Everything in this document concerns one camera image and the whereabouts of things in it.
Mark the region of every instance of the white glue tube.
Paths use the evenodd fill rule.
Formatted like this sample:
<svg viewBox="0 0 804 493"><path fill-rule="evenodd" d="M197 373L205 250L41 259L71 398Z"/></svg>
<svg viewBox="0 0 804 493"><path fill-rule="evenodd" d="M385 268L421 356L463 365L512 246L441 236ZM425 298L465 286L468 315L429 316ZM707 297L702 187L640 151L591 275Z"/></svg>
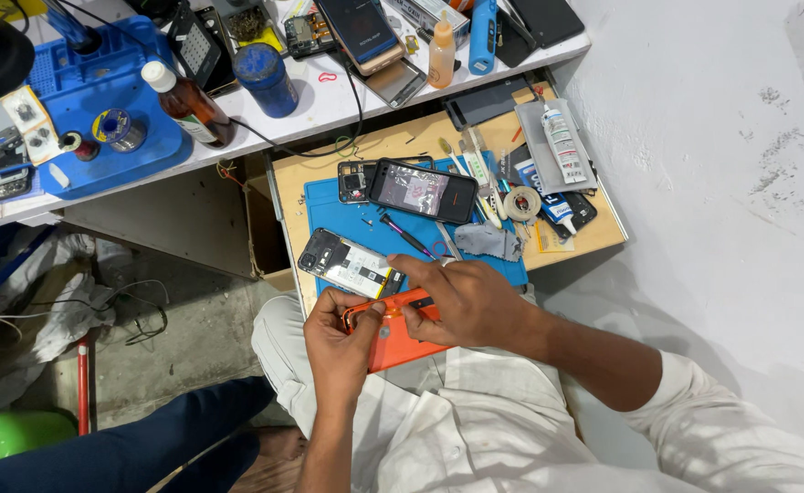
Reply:
<svg viewBox="0 0 804 493"><path fill-rule="evenodd" d="M588 177L584 174L582 163L578 159L578 151L575 150L575 142L572 140L572 133L569 131L563 113L558 110L551 110L545 105L545 113L542 115L542 129L545 137L554 153L557 166L563 173L565 184L575 184L584 182Z"/></svg>
<svg viewBox="0 0 804 493"><path fill-rule="evenodd" d="M569 203L563 194L556 193L543 196L542 201L542 210L548 214L548 217L556 225L565 226L571 234L578 232L575 230L575 226L572 226L572 208L569 207Z"/></svg>

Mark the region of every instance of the green stool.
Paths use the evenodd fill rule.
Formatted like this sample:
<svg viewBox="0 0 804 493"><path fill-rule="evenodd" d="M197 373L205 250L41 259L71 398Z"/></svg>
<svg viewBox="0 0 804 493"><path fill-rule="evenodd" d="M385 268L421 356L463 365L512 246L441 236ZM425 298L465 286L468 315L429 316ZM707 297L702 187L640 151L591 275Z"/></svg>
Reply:
<svg viewBox="0 0 804 493"><path fill-rule="evenodd" d="M0 412L0 459L77 436L73 424L57 412Z"/></svg>

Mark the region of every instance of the orange phone back cover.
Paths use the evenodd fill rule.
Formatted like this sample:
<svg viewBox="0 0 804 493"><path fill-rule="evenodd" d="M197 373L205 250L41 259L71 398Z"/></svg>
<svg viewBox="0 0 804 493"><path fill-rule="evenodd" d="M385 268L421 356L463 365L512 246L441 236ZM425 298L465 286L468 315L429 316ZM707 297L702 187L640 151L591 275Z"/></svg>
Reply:
<svg viewBox="0 0 804 493"><path fill-rule="evenodd" d="M384 315L384 326L374 335L371 343L371 354L368 357L368 373L384 371L389 367L395 367L402 363L412 362L418 358L430 354L439 353L450 348L450 346L439 346L426 341L417 341L408 337L408 326L405 324L405 317L402 315L400 307L409 304L420 311L420 316L425 320L438 320L439 309L436 308L432 298L421 288L412 289L403 293L398 293L391 297L385 297L381 301L387 304ZM347 333L352 332L350 318L357 311L368 309L374 302L361 304L349 308L344 312L344 328Z"/></svg>

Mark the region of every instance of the white bottle cap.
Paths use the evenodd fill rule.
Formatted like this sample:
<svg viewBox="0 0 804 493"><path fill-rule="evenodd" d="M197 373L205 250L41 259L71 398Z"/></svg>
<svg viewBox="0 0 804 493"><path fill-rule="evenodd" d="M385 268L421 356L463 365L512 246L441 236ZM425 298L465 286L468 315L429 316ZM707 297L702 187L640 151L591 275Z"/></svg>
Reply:
<svg viewBox="0 0 804 493"><path fill-rule="evenodd" d="M140 75L156 92L168 92L177 85L177 76L162 62L148 62Z"/></svg>
<svg viewBox="0 0 804 493"><path fill-rule="evenodd" d="M572 234L578 232L575 230L575 226L572 226L572 216L566 216L566 218L561 219L561 225L565 226Z"/></svg>

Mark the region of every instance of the screwdriver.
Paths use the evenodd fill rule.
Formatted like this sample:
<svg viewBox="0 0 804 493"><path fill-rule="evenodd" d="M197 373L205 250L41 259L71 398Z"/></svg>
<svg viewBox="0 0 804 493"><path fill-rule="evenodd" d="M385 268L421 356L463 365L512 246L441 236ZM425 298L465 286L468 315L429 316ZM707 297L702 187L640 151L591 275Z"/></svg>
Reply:
<svg viewBox="0 0 804 493"><path fill-rule="evenodd" d="M387 226L393 228L397 233L401 234L402 238L405 239L405 241L407 241L409 245L411 245L415 249L425 253L426 256L428 256L429 258L433 259L434 261L438 260L438 259L435 258L434 255L429 253L429 250L425 246L423 246L423 243L420 243L419 241L417 241L417 239L414 238L413 236L411 236L411 234L409 232L403 230L402 228L398 227L396 225L396 223L392 222L392 220L389 219L389 214L384 214L383 216L381 216L381 222L386 224Z"/></svg>

